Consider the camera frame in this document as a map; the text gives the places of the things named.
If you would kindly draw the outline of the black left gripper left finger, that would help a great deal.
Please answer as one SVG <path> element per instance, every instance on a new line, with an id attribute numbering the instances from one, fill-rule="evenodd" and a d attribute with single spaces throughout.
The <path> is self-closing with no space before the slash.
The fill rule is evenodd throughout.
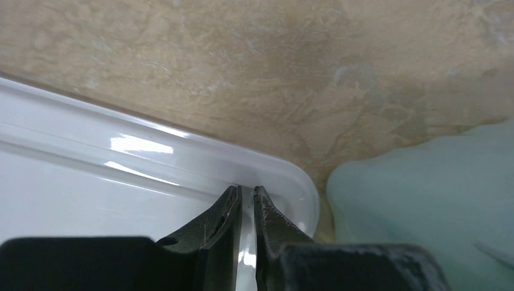
<path id="1" fill-rule="evenodd" d="M 140 236 L 16 238 L 1 246 L 2 290 L 235 290 L 242 188 L 153 241 Z"/>

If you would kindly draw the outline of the white plastic bin lid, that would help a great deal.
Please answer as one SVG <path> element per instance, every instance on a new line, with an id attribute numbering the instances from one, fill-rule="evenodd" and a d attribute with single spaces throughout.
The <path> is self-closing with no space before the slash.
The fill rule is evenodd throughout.
<path id="1" fill-rule="evenodd" d="M 238 290 L 255 290 L 253 189 L 313 236 L 319 195 L 285 160 L 1 79 L 1 240 L 160 239 L 241 186 Z"/>

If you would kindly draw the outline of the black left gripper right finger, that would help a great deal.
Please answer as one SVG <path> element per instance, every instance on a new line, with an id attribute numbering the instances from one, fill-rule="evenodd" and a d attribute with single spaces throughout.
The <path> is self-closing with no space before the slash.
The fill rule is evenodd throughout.
<path id="1" fill-rule="evenodd" d="M 435 258 L 411 244 L 321 244 L 254 189 L 258 290 L 450 290 Z"/>

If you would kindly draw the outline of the mint green plastic bin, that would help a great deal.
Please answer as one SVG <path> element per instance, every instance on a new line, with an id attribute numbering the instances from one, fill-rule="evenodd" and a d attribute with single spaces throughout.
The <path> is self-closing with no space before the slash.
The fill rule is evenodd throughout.
<path id="1" fill-rule="evenodd" d="M 345 162 L 326 195 L 339 241 L 419 244 L 453 290 L 513 289 L 513 121 Z"/>

